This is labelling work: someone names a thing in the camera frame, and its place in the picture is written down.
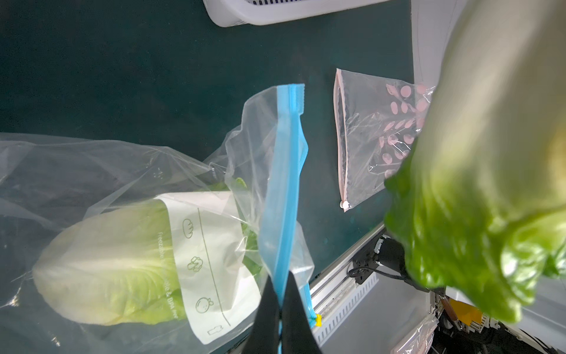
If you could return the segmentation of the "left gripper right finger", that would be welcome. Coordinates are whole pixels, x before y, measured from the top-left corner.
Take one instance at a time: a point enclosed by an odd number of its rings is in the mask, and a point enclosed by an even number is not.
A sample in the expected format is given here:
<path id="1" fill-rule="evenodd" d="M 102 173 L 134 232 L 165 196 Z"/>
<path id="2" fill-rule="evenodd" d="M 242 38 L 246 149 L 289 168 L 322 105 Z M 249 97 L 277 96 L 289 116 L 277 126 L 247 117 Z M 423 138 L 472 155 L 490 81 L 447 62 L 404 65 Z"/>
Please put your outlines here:
<path id="1" fill-rule="evenodd" d="M 282 354 L 322 354 L 307 321 L 299 287 L 292 272 L 288 273 L 281 316 Z"/>

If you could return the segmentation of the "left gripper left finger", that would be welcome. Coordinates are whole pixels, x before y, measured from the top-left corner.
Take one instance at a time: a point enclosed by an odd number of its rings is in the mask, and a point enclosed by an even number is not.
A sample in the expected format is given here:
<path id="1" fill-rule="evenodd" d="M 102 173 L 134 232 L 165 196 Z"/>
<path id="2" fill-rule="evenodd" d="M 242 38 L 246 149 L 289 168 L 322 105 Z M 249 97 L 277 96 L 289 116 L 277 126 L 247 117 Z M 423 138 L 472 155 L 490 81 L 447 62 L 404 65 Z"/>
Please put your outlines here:
<path id="1" fill-rule="evenodd" d="M 254 325 L 243 354 L 276 354 L 279 350 L 280 307 L 273 282 L 268 277 Z"/>

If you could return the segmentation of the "chinese cabbage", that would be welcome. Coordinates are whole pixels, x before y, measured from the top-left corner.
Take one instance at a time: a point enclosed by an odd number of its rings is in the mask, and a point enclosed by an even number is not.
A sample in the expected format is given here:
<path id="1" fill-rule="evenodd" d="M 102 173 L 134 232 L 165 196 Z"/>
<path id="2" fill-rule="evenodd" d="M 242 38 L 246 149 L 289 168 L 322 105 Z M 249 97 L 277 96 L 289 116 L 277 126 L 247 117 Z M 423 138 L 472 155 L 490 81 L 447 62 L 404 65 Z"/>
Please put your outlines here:
<path id="1" fill-rule="evenodd" d="M 259 305 L 256 235 L 223 183 L 85 219 L 41 253 L 32 278 L 62 317 L 87 325 L 188 321 L 207 338 Z"/>
<path id="2" fill-rule="evenodd" d="M 565 3 L 469 1 L 424 126 L 385 183 L 421 286 L 516 323 L 565 275 Z"/>

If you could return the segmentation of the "clear blue zipper bag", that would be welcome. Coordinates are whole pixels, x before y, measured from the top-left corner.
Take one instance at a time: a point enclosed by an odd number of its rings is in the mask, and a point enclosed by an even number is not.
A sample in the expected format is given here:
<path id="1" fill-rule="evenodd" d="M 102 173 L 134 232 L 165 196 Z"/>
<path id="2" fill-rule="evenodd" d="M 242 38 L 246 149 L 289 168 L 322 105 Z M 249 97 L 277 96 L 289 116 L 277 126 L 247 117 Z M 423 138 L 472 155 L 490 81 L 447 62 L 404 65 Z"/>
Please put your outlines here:
<path id="1" fill-rule="evenodd" d="M 305 87 L 248 99 L 204 162 L 1 136 L 1 351 L 318 353 L 297 220 Z"/>

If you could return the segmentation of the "white plastic basket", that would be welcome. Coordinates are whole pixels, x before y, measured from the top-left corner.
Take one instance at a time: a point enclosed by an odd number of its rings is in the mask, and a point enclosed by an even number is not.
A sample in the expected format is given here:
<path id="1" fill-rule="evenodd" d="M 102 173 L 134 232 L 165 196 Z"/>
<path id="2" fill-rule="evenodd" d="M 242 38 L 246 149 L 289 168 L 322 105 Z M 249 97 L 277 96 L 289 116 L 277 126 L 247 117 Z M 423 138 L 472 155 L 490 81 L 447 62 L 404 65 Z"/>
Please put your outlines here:
<path id="1" fill-rule="evenodd" d="M 265 26 L 337 13 L 382 3 L 383 0 L 246 1 L 204 0 L 210 19 L 219 27 Z"/>

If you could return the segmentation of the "pink dotted zipper bag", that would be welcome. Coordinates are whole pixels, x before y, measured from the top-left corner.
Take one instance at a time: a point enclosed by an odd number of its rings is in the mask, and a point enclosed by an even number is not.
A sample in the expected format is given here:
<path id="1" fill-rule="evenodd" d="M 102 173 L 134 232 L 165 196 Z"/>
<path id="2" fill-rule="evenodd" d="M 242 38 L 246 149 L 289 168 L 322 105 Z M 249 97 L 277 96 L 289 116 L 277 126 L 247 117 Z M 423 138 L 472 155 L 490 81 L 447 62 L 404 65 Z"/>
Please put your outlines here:
<path id="1" fill-rule="evenodd" d="M 340 207 L 384 188 L 422 130 L 434 88 L 337 69 L 333 89 Z"/>

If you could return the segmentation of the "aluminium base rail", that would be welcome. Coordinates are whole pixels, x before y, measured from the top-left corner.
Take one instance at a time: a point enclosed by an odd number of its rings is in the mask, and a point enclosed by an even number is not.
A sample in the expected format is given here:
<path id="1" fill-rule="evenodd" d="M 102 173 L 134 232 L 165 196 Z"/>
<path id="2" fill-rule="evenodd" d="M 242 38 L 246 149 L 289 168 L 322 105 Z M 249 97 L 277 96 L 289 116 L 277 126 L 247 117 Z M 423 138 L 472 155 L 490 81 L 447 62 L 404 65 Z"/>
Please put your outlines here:
<path id="1" fill-rule="evenodd" d="M 357 348 L 390 353 L 403 338 L 431 314 L 429 293 L 401 280 L 373 274 L 361 285 L 348 277 L 352 258 L 376 236 L 387 235 L 383 224 L 363 236 L 311 285 L 314 311 L 322 324 L 312 334 L 318 345 L 331 352 L 331 341 L 353 339 Z"/>

